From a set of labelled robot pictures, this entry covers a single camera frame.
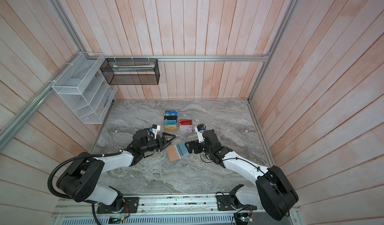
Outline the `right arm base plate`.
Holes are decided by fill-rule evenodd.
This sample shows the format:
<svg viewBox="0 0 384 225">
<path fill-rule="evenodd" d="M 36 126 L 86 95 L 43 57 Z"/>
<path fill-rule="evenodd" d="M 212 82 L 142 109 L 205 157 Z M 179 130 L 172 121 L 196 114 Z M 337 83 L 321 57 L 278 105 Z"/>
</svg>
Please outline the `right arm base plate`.
<svg viewBox="0 0 384 225">
<path fill-rule="evenodd" d="M 216 193 L 217 208 L 219 211 L 235 211 L 240 209 L 257 210 L 256 206 L 242 205 L 235 196 Z"/>
</svg>

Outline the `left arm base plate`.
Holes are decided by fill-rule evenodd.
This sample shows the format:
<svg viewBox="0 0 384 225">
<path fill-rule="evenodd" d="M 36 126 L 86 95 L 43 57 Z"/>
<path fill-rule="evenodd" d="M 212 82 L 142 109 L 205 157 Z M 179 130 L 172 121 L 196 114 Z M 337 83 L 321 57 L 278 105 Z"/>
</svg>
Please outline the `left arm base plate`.
<svg viewBox="0 0 384 225">
<path fill-rule="evenodd" d="M 118 198 L 112 205 L 99 204 L 98 214 L 135 214 L 138 211 L 139 197 Z"/>
</svg>

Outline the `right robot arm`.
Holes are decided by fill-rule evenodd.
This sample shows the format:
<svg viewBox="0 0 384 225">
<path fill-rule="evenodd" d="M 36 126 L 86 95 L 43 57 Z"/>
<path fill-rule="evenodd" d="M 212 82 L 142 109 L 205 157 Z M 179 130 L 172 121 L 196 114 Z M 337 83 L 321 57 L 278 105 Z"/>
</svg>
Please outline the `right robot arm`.
<svg viewBox="0 0 384 225">
<path fill-rule="evenodd" d="M 189 153 L 205 153 L 214 164 L 236 172 L 253 183 L 252 187 L 237 185 L 228 195 L 219 196 L 218 203 L 233 209 L 263 208 L 277 221 L 290 215 L 299 196 L 279 167 L 261 166 L 241 157 L 232 149 L 222 146 L 213 129 L 197 129 L 196 133 L 198 139 L 185 144 Z"/>
</svg>

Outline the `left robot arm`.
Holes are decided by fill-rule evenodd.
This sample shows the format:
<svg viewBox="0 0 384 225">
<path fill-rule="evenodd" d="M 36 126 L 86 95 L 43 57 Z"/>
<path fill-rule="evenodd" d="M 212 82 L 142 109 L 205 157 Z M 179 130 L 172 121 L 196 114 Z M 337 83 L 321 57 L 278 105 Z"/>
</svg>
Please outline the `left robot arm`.
<svg viewBox="0 0 384 225">
<path fill-rule="evenodd" d="M 48 189 L 56 197 L 76 202 L 112 205 L 121 195 L 116 189 L 99 185 L 101 174 L 121 167 L 130 167 L 145 158 L 150 151 L 163 151 L 176 138 L 155 127 L 138 130 L 125 149 L 115 153 L 90 154 L 83 152 L 60 163 L 48 178 Z"/>
</svg>

